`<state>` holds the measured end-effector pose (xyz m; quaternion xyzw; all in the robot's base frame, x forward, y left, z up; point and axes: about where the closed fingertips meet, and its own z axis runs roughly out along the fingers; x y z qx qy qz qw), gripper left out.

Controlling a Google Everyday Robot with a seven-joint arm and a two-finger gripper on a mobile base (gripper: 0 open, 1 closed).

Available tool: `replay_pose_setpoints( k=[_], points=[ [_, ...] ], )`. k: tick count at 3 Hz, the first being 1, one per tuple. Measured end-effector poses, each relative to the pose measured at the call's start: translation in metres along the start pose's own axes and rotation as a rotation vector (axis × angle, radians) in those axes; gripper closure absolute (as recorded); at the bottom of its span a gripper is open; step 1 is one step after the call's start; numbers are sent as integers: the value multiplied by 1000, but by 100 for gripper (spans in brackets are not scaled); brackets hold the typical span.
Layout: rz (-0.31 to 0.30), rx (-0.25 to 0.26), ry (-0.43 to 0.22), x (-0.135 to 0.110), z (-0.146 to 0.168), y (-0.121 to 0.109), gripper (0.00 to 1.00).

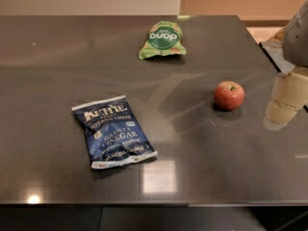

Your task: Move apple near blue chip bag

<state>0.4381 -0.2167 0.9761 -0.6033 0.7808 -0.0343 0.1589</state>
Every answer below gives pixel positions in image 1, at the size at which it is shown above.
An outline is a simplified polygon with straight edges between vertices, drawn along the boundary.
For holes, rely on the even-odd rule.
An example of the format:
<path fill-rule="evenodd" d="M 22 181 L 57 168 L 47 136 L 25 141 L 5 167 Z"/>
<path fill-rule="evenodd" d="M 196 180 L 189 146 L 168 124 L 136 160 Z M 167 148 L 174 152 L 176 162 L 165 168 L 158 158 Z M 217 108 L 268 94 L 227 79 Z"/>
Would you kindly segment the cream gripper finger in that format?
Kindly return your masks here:
<path fill-rule="evenodd" d="M 308 68 L 295 66 L 291 72 L 276 77 L 263 124 L 270 131 L 278 131 L 307 104 Z"/>

